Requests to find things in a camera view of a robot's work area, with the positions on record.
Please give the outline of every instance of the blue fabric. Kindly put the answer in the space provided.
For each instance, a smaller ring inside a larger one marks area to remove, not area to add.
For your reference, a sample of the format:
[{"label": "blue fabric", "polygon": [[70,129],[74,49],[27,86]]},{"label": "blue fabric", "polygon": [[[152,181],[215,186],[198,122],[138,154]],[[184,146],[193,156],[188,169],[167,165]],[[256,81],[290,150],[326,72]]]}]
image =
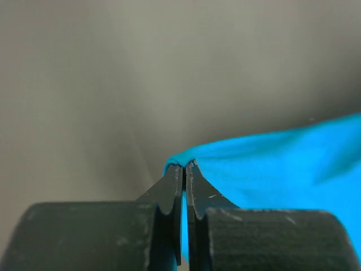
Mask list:
[{"label": "blue fabric", "polygon": [[[203,176],[239,207],[332,212],[361,255],[361,114],[193,147],[170,157],[165,170],[194,159]],[[182,219],[188,260],[185,208]]]}]

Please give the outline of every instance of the blue cloth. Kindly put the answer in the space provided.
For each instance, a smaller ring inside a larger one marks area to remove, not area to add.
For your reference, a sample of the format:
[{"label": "blue cloth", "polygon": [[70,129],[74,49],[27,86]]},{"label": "blue cloth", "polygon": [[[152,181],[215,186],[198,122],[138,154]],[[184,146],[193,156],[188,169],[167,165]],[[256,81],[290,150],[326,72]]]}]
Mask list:
[{"label": "blue cloth", "polygon": [[[193,147],[170,157],[165,170],[191,160],[239,207],[332,212],[361,255],[361,114]],[[185,208],[182,227],[188,260]]]}]

